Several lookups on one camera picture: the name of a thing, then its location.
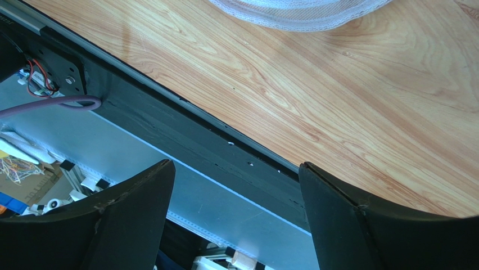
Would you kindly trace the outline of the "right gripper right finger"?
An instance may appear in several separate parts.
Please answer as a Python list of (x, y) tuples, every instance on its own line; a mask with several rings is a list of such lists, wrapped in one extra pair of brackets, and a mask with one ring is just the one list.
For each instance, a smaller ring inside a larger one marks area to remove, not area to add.
[(388, 201), (310, 162), (301, 194), (320, 269), (477, 269), (478, 217)]

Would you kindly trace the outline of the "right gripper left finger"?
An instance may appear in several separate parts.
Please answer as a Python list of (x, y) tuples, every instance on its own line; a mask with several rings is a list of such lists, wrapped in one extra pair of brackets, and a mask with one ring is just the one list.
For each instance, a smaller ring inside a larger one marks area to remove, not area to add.
[(94, 195), (1, 220), (2, 269), (152, 269), (175, 179), (162, 160)]

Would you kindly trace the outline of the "floral mesh laundry bag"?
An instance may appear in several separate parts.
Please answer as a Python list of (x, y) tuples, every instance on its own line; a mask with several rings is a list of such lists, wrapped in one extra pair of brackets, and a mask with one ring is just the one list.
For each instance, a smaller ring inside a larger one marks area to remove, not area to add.
[(322, 32), (358, 19), (390, 0), (214, 0), (225, 13), (267, 28), (287, 32)]

